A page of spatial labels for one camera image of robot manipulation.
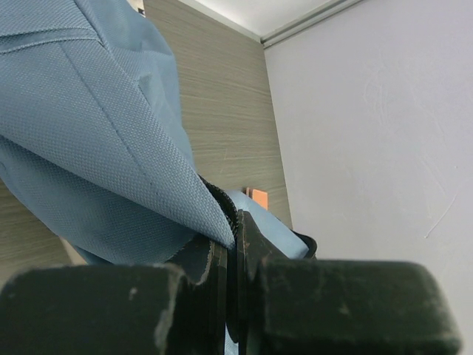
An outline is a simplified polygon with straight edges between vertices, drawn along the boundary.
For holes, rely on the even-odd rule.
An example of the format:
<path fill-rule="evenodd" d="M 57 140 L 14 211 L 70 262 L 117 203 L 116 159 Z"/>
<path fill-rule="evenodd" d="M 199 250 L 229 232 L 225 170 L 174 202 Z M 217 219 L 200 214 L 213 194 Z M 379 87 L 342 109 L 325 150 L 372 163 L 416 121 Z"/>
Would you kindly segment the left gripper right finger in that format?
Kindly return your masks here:
<path fill-rule="evenodd" d="M 241 354 L 457 354 L 462 339 L 417 263 L 285 256 L 239 213 L 234 340 Z"/>

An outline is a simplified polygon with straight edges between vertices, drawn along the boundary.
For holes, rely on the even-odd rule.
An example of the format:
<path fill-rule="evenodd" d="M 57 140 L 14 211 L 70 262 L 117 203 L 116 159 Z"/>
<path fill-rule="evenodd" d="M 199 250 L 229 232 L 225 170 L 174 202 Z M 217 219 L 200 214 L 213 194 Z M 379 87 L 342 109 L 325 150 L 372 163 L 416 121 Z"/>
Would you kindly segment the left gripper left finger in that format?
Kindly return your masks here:
<path fill-rule="evenodd" d="M 197 237 L 163 264 L 18 273 L 1 290 L 1 352 L 222 354 L 227 261 Z"/>

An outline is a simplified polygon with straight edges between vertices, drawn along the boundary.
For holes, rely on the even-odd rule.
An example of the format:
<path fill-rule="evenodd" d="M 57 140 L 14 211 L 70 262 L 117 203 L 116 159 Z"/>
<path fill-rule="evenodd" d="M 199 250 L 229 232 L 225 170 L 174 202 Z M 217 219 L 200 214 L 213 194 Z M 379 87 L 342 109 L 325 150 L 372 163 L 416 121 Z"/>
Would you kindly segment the blue student backpack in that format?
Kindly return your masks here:
<path fill-rule="evenodd" d="M 285 256 L 301 234 L 196 170 L 177 65 L 127 1 L 1 3 L 1 179 L 86 260 L 150 266 L 204 237 L 228 253 L 225 345 L 234 340 L 239 213 Z"/>

